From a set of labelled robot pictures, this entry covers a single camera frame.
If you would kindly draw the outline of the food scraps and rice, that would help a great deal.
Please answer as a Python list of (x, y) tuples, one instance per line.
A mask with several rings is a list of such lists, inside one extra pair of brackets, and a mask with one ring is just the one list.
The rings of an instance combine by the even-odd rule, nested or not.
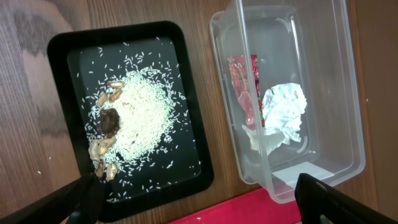
[(100, 117), (118, 113), (116, 142), (94, 166), (116, 169), (109, 203), (190, 180), (201, 160), (187, 94), (168, 37), (87, 47), (69, 55), (87, 140), (104, 139)]

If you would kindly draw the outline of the red snack wrapper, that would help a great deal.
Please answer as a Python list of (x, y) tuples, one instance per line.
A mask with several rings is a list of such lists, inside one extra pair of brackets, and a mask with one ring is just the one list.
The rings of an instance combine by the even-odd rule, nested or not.
[[(251, 96), (248, 90), (248, 69), (244, 64), (243, 56), (234, 56), (228, 58), (229, 72), (231, 76), (231, 83), (234, 87), (235, 95), (239, 104), (245, 112), (245, 123), (249, 129), (256, 127), (254, 121), (254, 108), (251, 102)], [(261, 124), (264, 127), (265, 121), (262, 116), (262, 101), (259, 84), (259, 70), (257, 66), (257, 55), (251, 55), (252, 77), (256, 85), (256, 93), (259, 105), (259, 112), (261, 115)]]

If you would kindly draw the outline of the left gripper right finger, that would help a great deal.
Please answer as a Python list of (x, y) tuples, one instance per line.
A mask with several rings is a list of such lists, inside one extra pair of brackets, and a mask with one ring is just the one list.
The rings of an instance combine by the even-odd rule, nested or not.
[(309, 174), (298, 176), (295, 200), (306, 223), (397, 224), (397, 221), (359, 203)]

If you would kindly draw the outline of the white napkin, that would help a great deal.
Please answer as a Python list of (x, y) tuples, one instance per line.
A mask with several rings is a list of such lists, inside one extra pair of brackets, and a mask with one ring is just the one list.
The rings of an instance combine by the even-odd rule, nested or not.
[(301, 142), (301, 116), (306, 107), (307, 99), (298, 83), (278, 84), (266, 90), (261, 109), (265, 121), (262, 134), (258, 135), (247, 126), (242, 126), (249, 137), (250, 149), (259, 152), (261, 139), (265, 142), (267, 154), (283, 144)]

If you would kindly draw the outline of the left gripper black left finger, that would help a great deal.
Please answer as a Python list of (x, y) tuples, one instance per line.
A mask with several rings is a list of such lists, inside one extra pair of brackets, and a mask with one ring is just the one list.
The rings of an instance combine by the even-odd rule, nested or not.
[(104, 195), (105, 185), (91, 173), (2, 218), (1, 223), (96, 223)]

